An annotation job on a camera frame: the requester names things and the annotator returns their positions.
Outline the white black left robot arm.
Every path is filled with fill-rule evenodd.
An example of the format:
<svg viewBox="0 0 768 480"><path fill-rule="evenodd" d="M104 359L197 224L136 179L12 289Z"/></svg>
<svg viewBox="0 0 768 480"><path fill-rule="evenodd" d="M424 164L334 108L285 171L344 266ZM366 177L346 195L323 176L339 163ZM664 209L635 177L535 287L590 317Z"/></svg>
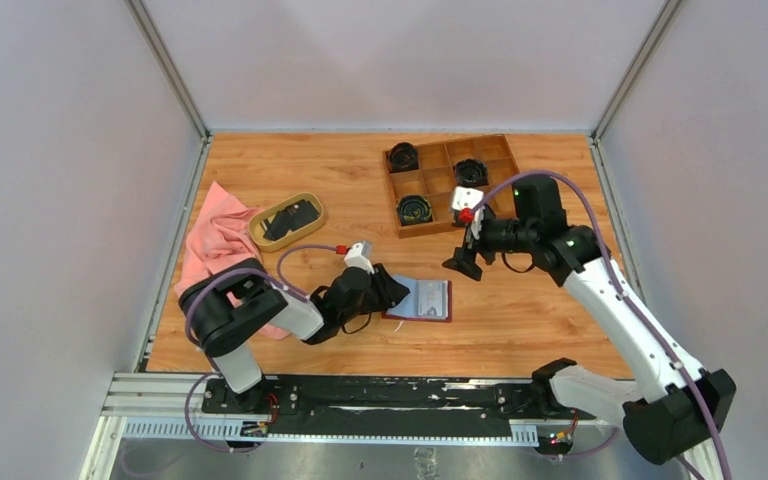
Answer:
<svg viewBox="0 0 768 480"><path fill-rule="evenodd" d="M178 296L185 333L221 375L228 400L243 413L258 411L266 400L264 374L247 342L266 326L317 345L346 331L358 316L383 313L410 290L381 264L370 272L347 267L331 284L311 296L297 293L253 258L207 277Z"/></svg>

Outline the red card holder wallet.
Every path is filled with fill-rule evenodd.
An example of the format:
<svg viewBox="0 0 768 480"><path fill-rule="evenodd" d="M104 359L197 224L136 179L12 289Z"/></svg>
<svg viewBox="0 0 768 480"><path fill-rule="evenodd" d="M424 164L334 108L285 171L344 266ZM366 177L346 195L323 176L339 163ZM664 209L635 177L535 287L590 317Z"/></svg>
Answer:
<svg viewBox="0 0 768 480"><path fill-rule="evenodd" d="M396 275L395 280L408 289L407 296L395 307L385 310L382 318L400 321L452 322L452 286L448 280L418 280Z"/></svg>

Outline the black cards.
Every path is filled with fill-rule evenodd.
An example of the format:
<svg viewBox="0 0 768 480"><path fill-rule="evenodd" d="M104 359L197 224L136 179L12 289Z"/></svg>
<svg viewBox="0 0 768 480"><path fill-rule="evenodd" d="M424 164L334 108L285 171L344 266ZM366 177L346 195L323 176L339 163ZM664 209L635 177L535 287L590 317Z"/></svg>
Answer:
<svg viewBox="0 0 768 480"><path fill-rule="evenodd" d="M261 226L264 229L263 237L275 242L289 233L313 223L320 217L319 210L309 200L300 200L281 210L273 217L265 219Z"/></svg>

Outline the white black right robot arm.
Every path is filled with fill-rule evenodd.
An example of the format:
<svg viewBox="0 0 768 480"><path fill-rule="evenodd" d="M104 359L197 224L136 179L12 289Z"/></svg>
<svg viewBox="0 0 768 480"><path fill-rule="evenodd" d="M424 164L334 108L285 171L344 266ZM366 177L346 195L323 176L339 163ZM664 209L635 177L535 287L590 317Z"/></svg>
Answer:
<svg viewBox="0 0 768 480"><path fill-rule="evenodd" d="M457 187L450 208L464 239L445 267L480 280L500 254L524 253L598 323L632 372L628 382L592 373L561 358L532 375L531 403L544 417L565 409L619 428L636 452L662 465L711 443L724 447L721 429L736 393L732 377L712 371L685 350L629 287L596 219L573 225L563 208L560 174L533 170L505 181L515 214L501 218L492 194Z"/></svg>

